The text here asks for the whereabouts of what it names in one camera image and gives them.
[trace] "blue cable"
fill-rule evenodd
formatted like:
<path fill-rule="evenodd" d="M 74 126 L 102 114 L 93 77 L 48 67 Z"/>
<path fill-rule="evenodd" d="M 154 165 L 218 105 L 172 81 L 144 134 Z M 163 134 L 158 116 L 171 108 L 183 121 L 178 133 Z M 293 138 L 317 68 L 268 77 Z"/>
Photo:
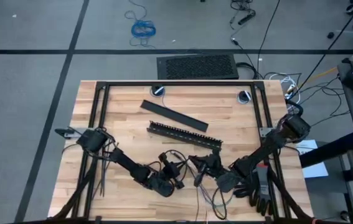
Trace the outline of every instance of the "blue cable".
<path fill-rule="evenodd" d="M 136 17 L 136 14 L 132 10 L 126 11 L 124 14 L 125 18 L 134 19 L 134 24 L 131 29 L 133 37 L 129 40 L 130 46 L 153 47 L 155 49 L 155 46 L 149 45 L 149 39 L 152 36 L 156 35 L 156 28 L 154 26 L 154 23 L 152 21 L 143 20 L 147 16 L 147 9 L 142 5 L 134 3 L 132 0 L 129 0 L 129 2 L 135 6 L 139 6 L 144 9 L 144 16 L 140 19 Z M 133 39 L 139 39 L 140 43 L 132 44 Z"/>

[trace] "wooden table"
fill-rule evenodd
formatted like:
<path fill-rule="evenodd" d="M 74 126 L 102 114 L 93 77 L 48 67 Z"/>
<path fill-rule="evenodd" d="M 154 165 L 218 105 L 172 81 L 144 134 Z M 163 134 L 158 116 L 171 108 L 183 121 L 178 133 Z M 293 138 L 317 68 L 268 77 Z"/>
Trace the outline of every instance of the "wooden table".
<path fill-rule="evenodd" d="M 77 99 L 70 122 L 73 128 L 88 127 L 96 81 L 82 81 L 78 90 Z M 281 85 L 278 81 L 265 81 L 266 96 L 272 118 L 272 123 L 286 114 L 286 105 Z M 242 105 L 236 101 L 236 95 L 242 90 L 250 91 L 244 86 L 167 86 L 164 98 L 155 98 L 149 94 L 150 86 L 112 86 L 110 101 L 108 102 L 105 127 L 112 134 L 119 147 L 127 156 L 140 164 L 148 164 L 158 159 L 158 155 L 168 149 L 177 149 L 187 155 L 204 156 L 210 150 L 185 144 L 152 133 L 146 128 L 149 121 L 160 122 L 206 136 L 221 139 L 220 153 L 222 164 L 228 166 L 244 155 L 252 153 L 260 145 L 258 128 L 255 120 L 253 104 Z M 172 110 L 194 117 L 209 123 L 206 133 L 192 129 L 173 120 L 154 114 L 140 108 L 143 100 L 149 100 L 159 105 L 166 105 Z M 263 105 L 259 100 L 261 117 L 264 118 Z M 75 140 L 66 141 L 65 146 L 75 143 Z M 74 192 L 81 165 L 83 151 L 80 146 L 68 148 L 61 160 L 60 170 L 54 189 L 49 216 L 55 215 L 67 202 Z M 297 153 L 291 149 L 281 150 L 280 161 L 283 169 L 286 188 L 297 201 L 298 205 L 308 214 L 313 215 L 306 184 Z M 100 180 L 100 164 L 96 173 L 96 183 Z M 105 196 L 95 195 L 93 199 L 90 219 L 100 215 L 104 220 L 195 220 L 197 211 L 197 191 L 193 186 L 191 174 L 184 180 L 185 187 L 175 190 L 172 196 L 164 198 L 152 190 L 137 184 L 129 172 L 111 163 L 106 173 Z M 203 185 L 210 194 L 216 189 L 215 181 L 204 177 Z M 280 196 L 278 196 L 278 210 L 283 216 Z M 80 214 L 84 206 L 82 196 Z M 247 198 L 233 198 L 227 205 L 228 220 L 254 221 L 264 220 L 255 208 L 249 206 Z M 216 221 L 217 217 L 199 195 L 198 220 Z"/>

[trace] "white paper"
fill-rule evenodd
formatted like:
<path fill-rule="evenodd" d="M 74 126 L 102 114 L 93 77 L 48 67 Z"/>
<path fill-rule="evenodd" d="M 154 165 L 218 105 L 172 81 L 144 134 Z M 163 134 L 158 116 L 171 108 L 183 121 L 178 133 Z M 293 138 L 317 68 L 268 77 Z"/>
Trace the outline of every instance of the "white paper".
<path fill-rule="evenodd" d="M 299 155 L 305 154 L 307 152 L 312 151 L 313 149 L 317 149 L 318 145 L 315 140 L 304 140 L 296 145 L 297 150 L 299 151 Z M 326 177 L 328 176 L 328 172 L 326 166 L 323 162 L 315 164 L 313 166 L 309 166 L 303 169 L 303 176 L 305 178 L 311 177 Z"/>

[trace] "table leg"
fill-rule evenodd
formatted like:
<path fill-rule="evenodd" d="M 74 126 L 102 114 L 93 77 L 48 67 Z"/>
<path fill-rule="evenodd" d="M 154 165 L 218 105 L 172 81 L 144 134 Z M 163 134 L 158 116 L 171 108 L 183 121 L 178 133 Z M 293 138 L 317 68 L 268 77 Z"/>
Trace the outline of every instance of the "table leg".
<path fill-rule="evenodd" d="M 349 150 L 353 150 L 353 133 L 307 152 L 301 155 L 299 159 L 301 160 L 302 168 L 305 168 L 327 159 L 343 155 Z"/>

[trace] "black glove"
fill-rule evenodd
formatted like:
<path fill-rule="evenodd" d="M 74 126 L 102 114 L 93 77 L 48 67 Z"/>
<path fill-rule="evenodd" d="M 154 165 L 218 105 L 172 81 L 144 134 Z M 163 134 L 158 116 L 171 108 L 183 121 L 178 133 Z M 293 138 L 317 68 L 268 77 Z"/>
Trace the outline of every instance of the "black glove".
<path fill-rule="evenodd" d="M 269 183 L 268 183 L 268 166 L 257 165 L 256 175 L 253 174 L 253 193 L 250 194 L 250 205 L 257 207 L 257 212 L 262 216 L 266 215 L 266 211 L 271 215 L 271 199 L 269 195 Z"/>
<path fill-rule="evenodd" d="M 252 198 L 252 193 L 257 188 L 258 184 L 258 173 L 253 171 L 251 176 L 248 176 L 245 180 L 242 180 L 237 186 L 235 186 L 233 194 L 236 198 L 244 198 L 246 196 Z"/>

